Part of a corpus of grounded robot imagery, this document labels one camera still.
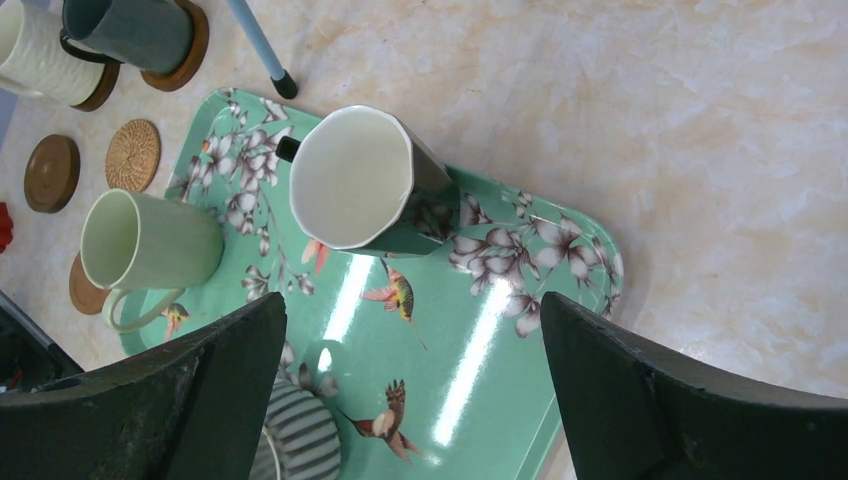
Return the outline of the green floral serving tray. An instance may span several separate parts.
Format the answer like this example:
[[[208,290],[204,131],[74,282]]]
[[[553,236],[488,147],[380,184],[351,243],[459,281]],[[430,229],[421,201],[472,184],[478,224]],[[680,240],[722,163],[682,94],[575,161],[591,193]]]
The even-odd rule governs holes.
[[[417,221],[425,257],[355,255],[316,244],[288,202],[284,135],[318,123],[233,87],[199,105],[166,197],[210,213],[226,241],[215,275],[121,338],[134,355],[270,293],[287,331],[276,398],[299,397],[332,434],[338,479],[532,479],[561,420],[540,331],[559,292],[610,318],[621,251],[597,221],[454,167],[451,213]]]

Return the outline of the dark grey mug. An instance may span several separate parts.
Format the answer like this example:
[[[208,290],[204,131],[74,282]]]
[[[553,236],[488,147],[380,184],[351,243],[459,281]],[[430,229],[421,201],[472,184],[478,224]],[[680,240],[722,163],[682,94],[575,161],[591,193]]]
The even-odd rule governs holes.
[[[190,14],[173,1],[67,0],[59,41],[81,60],[169,74],[185,60],[193,34]]]

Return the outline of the cream mug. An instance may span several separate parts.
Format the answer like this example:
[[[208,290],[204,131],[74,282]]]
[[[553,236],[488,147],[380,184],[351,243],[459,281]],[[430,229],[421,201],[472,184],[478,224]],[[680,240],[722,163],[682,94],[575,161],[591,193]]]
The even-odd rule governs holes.
[[[84,103],[100,84],[104,66],[80,60],[62,48],[61,17],[36,5],[1,5],[1,88],[25,97]]]

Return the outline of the light woven rattan coaster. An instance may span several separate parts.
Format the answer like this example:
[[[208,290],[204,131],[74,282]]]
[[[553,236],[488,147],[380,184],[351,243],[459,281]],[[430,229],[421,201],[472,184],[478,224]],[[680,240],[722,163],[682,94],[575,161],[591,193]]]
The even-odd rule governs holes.
[[[156,175],[160,157],[161,140],[156,126],[145,119],[128,121],[116,131],[107,149],[107,185],[143,192]]]
[[[95,286],[85,274],[80,253],[74,257],[69,274],[69,297],[72,305],[84,315],[100,314],[110,293]]]

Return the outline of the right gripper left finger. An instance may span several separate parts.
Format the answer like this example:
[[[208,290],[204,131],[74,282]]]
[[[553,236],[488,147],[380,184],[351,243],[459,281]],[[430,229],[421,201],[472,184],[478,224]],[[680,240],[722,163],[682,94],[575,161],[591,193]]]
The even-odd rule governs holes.
[[[1,397],[5,479],[245,479],[286,335],[272,292],[158,347]]]

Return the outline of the black white-lined mug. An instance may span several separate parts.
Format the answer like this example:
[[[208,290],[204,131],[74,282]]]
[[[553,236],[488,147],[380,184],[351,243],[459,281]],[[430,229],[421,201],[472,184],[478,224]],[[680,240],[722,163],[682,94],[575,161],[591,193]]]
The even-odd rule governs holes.
[[[303,139],[285,135],[289,206],[300,229],[326,247],[383,257],[423,257],[459,229],[461,194],[446,166],[397,117],[354,105]]]

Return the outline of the grey striped mug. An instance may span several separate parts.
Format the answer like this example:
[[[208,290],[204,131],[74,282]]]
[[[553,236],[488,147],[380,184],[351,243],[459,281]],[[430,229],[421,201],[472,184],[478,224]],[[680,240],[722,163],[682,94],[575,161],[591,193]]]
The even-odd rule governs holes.
[[[271,390],[251,479],[336,479],[341,444],[333,415],[312,393],[283,380]]]

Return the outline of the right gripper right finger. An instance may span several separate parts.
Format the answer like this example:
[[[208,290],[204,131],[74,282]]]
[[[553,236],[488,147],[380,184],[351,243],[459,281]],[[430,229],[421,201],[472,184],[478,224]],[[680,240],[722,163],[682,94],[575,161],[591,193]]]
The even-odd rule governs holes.
[[[843,479],[847,403],[722,370],[562,294],[540,308],[580,479]]]

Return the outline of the dark brown wooden coaster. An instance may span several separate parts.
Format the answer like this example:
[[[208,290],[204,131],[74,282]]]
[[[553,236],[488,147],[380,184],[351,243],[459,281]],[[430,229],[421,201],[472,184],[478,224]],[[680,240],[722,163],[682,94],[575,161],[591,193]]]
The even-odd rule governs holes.
[[[168,74],[140,71],[148,86],[162,92],[174,92],[194,77],[205,58],[210,39],[209,23],[204,10],[189,0],[176,0],[175,3],[189,15],[192,23],[192,41],[185,58]]]

